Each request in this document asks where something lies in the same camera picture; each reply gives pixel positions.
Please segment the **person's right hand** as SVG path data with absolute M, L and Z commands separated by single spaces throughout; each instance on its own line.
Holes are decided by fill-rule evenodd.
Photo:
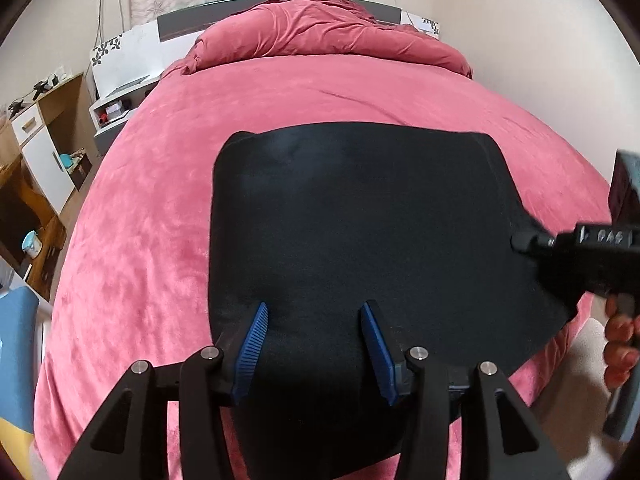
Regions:
M 639 362 L 639 350 L 631 345 L 631 339 L 639 336 L 639 318 L 623 313 L 617 305 L 616 296 L 606 298 L 605 314 L 608 322 L 604 329 L 603 378 L 606 388 L 613 392 L 629 379 Z

